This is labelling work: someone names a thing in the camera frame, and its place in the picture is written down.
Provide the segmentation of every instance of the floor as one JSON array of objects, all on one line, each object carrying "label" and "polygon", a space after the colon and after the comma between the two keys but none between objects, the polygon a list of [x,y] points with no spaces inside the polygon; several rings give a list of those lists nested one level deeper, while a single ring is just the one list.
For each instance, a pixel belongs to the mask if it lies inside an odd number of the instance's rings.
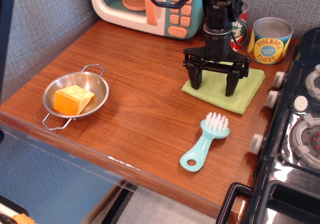
[{"label": "floor", "polygon": [[[101,224],[110,210],[106,206],[92,224]],[[143,187],[138,187],[117,224],[215,224],[216,220],[188,206]]]}]

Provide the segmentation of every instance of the pineapple can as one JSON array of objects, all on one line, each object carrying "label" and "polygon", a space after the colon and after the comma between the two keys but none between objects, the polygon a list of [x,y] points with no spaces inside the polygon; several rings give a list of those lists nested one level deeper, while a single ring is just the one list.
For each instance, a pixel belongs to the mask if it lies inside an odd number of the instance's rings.
[{"label": "pineapple can", "polygon": [[286,55],[293,26],[286,20],[264,17],[253,23],[248,56],[257,63],[279,63]]}]

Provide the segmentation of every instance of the brush bristle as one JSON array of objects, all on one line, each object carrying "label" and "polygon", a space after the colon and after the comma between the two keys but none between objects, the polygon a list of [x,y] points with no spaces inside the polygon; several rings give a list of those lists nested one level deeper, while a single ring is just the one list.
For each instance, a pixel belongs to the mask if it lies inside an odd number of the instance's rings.
[{"label": "brush bristle", "polygon": [[212,131],[218,131],[219,133],[225,132],[228,128],[229,120],[228,118],[221,114],[210,112],[206,115],[205,126],[208,127]]}]

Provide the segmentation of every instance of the black stove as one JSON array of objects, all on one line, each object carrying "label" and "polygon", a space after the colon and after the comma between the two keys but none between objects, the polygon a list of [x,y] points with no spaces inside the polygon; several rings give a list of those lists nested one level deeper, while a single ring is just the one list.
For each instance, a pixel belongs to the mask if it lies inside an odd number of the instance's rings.
[{"label": "black stove", "polygon": [[236,196],[247,198],[240,223],[320,224],[320,27],[303,35],[273,85],[270,125],[250,147],[258,155],[253,187],[230,186],[217,224],[227,222]]}]

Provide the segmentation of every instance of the yellow cheese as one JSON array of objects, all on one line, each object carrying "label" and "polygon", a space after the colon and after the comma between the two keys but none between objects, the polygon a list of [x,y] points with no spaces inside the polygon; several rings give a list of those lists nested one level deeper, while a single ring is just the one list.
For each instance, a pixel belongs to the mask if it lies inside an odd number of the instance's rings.
[{"label": "yellow cheese", "polygon": [[78,116],[95,94],[72,85],[54,93],[53,109],[66,116]]}]

